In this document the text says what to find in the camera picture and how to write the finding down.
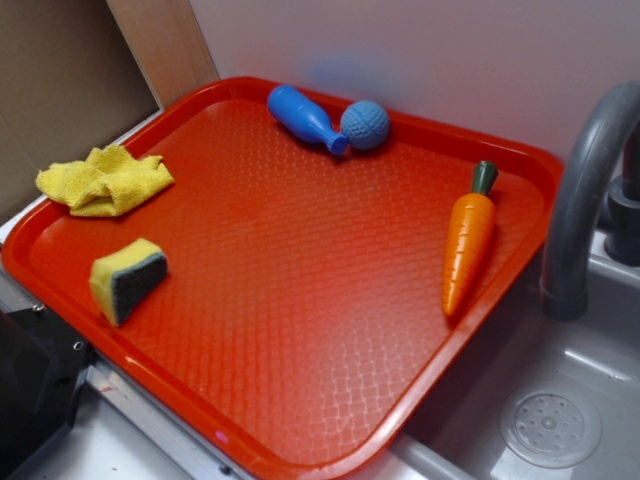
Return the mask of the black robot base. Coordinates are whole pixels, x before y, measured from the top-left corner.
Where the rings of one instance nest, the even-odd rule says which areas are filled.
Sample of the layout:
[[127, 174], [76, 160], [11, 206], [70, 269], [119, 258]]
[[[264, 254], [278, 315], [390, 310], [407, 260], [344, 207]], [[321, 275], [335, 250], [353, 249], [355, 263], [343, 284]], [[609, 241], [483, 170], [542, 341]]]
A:
[[75, 423], [92, 347], [49, 309], [1, 314], [1, 477], [13, 479]]

